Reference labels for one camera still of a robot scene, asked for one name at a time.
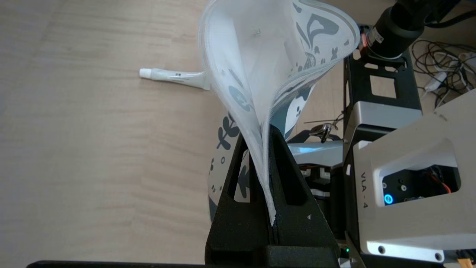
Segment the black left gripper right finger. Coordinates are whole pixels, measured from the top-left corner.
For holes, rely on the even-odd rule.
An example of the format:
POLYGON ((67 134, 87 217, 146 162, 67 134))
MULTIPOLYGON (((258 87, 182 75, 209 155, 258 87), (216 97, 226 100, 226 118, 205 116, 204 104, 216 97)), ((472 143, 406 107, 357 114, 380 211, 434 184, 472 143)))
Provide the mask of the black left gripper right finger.
POLYGON ((323 212, 296 164, 279 129, 269 129, 269 185, 276 214, 273 223, 277 242, 340 250, 323 212))

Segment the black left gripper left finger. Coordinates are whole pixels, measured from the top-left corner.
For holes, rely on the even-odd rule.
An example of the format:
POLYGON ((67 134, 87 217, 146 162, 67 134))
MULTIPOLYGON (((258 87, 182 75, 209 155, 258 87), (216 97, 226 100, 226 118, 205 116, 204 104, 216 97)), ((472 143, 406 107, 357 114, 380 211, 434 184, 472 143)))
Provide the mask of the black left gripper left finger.
POLYGON ((234 199, 240 158, 247 148, 242 135, 239 135, 208 234, 205 248, 207 262, 260 262, 262 251, 272 244, 267 204, 253 163, 250 202, 234 199))

